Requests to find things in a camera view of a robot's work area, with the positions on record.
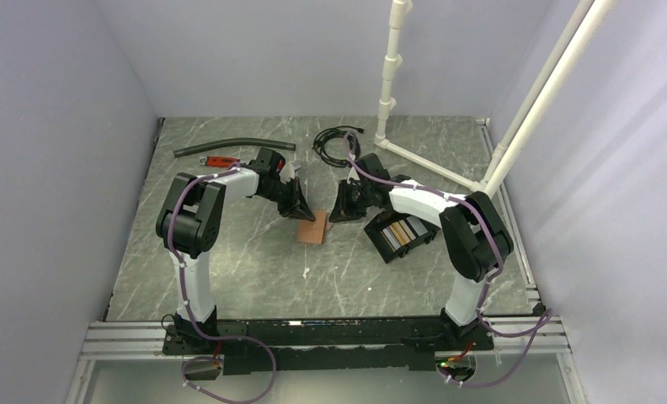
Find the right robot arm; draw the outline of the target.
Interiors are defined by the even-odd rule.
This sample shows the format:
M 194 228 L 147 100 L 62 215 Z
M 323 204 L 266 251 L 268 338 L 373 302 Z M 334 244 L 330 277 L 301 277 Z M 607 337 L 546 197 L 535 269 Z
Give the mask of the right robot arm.
M 441 311 L 440 337 L 448 348 L 463 348 L 478 327 L 488 276 L 514 250 L 491 199 L 483 192 L 445 193 L 404 175 L 392 178 L 374 153 L 349 163 L 350 175 L 339 182 L 330 221 L 356 221 L 369 208 L 380 209 L 365 232 L 385 263 L 441 235 L 454 280 Z

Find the black card box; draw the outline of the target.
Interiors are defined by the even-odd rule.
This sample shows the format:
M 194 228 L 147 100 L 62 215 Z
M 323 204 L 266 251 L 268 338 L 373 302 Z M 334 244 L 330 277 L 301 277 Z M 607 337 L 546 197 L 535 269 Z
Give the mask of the black card box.
M 430 244 L 440 228 L 413 215 L 383 211 L 364 230 L 383 262 L 390 263 L 416 247 Z

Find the brown leather card holder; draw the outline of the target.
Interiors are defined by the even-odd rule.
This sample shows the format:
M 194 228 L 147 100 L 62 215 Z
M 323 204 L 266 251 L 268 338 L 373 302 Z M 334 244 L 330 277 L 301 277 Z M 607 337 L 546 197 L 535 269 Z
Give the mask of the brown leather card holder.
M 314 210 L 314 221 L 300 221 L 296 239 L 300 243 L 321 245 L 332 224 L 328 221 L 328 213 Z

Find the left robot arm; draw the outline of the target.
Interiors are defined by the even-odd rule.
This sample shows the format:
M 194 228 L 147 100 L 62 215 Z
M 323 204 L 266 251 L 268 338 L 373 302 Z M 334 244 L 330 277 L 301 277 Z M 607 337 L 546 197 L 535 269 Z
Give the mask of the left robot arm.
M 295 170 L 265 147 L 250 162 L 220 173 L 177 174 L 157 218 L 156 234 L 168 249 L 179 288 L 175 328 L 196 353 L 210 352 L 219 338 L 209 263 L 223 212 L 228 202 L 253 196 L 275 203 L 284 218 L 316 220 Z

